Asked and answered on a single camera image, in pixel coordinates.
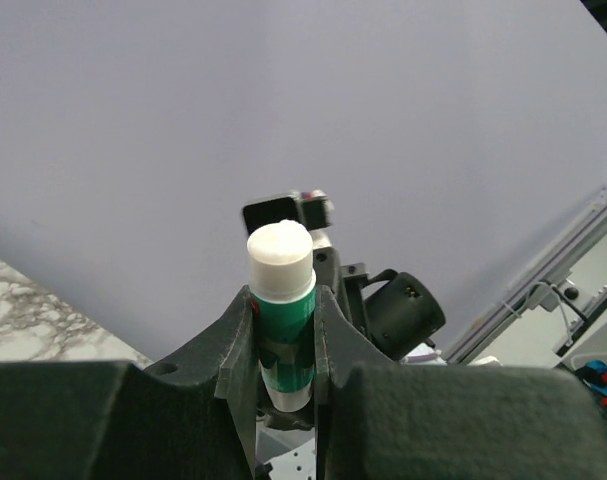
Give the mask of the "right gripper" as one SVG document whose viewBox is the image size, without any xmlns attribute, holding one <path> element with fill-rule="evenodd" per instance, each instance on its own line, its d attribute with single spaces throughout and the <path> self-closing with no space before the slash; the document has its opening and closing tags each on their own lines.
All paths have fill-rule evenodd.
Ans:
<svg viewBox="0 0 607 480">
<path fill-rule="evenodd" d="M 314 230 L 311 235 L 317 284 L 331 289 L 345 319 L 370 340 L 369 319 L 362 294 L 368 281 L 365 266 L 342 265 L 338 250 L 332 246 L 324 230 Z"/>
</svg>

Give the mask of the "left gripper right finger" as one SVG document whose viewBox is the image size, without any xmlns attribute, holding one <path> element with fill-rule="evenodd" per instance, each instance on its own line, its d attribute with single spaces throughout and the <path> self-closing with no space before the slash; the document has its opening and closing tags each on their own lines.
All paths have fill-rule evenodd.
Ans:
<svg viewBox="0 0 607 480">
<path fill-rule="evenodd" d="M 320 479 L 607 479 L 607 429 L 558 369 L 402 365 L 320 287 L 314 319 Z"/>
</svg>

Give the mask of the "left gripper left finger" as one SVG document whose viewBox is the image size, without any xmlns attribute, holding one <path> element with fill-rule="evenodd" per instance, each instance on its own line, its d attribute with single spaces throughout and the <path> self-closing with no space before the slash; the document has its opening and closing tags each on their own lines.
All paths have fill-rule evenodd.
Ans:
<svg viewBox="0 0 607 480">
<path fill-rule="evenodd" d="M 242 289 L 147 368 L 0 362 L 0 479 L 250 479 L 257 365 Z"/>
</svg>

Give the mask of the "green white glue stick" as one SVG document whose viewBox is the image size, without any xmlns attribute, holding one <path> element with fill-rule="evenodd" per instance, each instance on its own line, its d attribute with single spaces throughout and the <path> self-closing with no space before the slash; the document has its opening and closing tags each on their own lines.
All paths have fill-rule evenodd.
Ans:
<svg viewBox="0 0 607 480">
<path fill-rule="evenodd" d="M 313 240 L 300 223 L 282 220 L 247 240 L 249 290 L 262 380 L 274 408 L 308 404 L 315 376 Z"/>
</svg>

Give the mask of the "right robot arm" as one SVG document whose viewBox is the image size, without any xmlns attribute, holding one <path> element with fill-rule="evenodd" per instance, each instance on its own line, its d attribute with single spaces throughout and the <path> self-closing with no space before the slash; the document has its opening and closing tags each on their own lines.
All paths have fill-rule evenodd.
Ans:
<svg viewBox="0 0 607 480">
<path fill-rule="evenodd" d="M 446 318 L 423 283 L 390 268 L 370 275 L 363 263 L 343 265 L 325 231 L 311 236 L 317 283 L 330 288 L 348 323 L 395 362 L 438 360 L 431 336 Z"/>
</svg>

